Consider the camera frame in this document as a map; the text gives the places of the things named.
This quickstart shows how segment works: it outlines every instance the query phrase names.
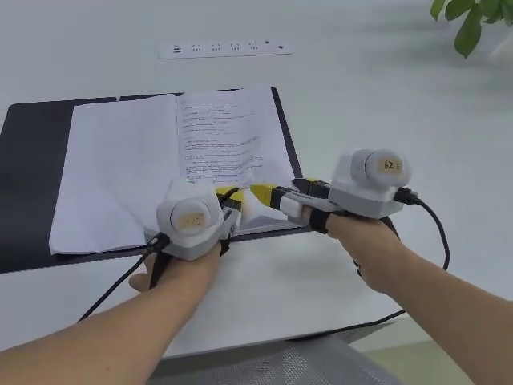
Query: hand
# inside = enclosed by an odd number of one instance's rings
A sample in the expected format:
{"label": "hand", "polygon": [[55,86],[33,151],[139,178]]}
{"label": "hand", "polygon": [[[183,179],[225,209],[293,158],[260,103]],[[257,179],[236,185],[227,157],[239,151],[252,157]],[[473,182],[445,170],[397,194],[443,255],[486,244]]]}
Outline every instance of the hand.
{"label": "hand", "polygon": [[[168,282],[184,279],[189,282],[193,282],[195,286],[203,287],[206,293],[217,275],[220,251],[221,246],[218,243],[212,248],[212,250],[195,261],[181,261],[180,259],[173,258],[171,262],[169,262],[169,266],[166,271],[162,274],[157,287],[164,286]],[[144,262],[147,272],[135,274],[130,277],[128,283],[133,289],[141,293],[149,289],[154,263],[155,254],[152,254]]]}
{"label": "hand", "polygon": [[[305,208],[309,219],[312,209]],[[412,254],[395,234],[380,221],[355,219],[331,214],[326,222],[328,234],[338,239],[360,265],[362,278],[371,289],[386,293],[390,283],[401,277]]]}

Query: document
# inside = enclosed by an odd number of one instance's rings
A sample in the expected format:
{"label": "document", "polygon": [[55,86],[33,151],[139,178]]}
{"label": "document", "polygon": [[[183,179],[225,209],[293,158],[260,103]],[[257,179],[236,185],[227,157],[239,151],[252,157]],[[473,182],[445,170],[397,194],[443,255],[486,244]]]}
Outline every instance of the document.
{"label": "document", "polygon": [[257,106],[243,91],[183,95],[178,102],[180,171],[188,180],[238,184],[262,167]]}
{"label": "document", "polygon": [[239,234],[294,225],[254,183],[290,185],[293,170],[270,87],[76,107],[50,233],[52,253],[144,245],[176,178],[246,188]]}

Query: forearm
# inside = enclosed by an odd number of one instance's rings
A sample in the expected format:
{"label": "forearm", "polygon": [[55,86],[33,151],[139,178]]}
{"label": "forearm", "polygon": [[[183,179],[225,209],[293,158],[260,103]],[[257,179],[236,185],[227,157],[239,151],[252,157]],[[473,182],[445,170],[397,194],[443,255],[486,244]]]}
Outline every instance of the forearm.
{"label": "forearm", "polygon": [[144,383],[204,296],[177,278],[78,325],[0,353],[0,383]]}
{"label": "forearm", "polygon": [[387,293],[477,383],[511,383],[513,304],[412,253]]}

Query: clipboard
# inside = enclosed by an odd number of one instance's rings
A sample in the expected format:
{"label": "clipboard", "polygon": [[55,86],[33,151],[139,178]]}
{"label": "clipboard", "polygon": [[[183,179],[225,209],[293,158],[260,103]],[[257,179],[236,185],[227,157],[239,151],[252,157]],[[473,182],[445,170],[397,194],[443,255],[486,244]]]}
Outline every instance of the clipboard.
{"label": "clipboard", "polygon": [[[302,178],[278,90],[275,87],[271,89],[293,174],[296,178]],[[146,99],[152,96],[157,95],[122,96],[119,101]],[[83,104],[117,101],[111,97],[20,103],[10,106],[0,134],[0,274],[140,254],[141,248],[132,248],[87,255],[52,255],[48,244],[66,158],[73,109]],[[233,241],[308,231],[308,228],[275,230],[237,236]]]}

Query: power strip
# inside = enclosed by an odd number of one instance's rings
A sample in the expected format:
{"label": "power strip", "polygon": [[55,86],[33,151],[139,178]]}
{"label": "power strip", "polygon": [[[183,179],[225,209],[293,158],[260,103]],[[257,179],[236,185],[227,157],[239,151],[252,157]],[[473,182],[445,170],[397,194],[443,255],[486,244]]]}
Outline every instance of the power strip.
{"label": "power strip", "polygon": [[160,59],[218,58],[230,56],[290,55],[292,45],[282,40],[232,40],[163,44]]}

